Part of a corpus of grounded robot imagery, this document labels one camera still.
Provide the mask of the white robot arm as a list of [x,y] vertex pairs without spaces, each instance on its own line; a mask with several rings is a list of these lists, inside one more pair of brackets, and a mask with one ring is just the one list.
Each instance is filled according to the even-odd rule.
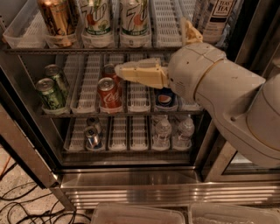
[[167,66],[158,59],[130,61],[116,75],[152,88],[169,88],[204,108],[229,143],[246,159],[280,166],[280,76],[268,80],[227,59],[181,19],[185,39]]

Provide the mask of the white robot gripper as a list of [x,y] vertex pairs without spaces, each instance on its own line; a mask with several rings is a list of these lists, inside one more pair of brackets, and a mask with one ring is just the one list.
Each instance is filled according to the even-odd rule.
[[166,66],[161,66],[160,58],[150,58],[116,65],[116,75],[151,88],[169,87],[176,95],[194,102],[202,77],[218,61],[224,60],[226,54],[208,43],[202,43],[202,34],[185,17],[180,19],[180,24],[183,47],[171,56],[168,71]]

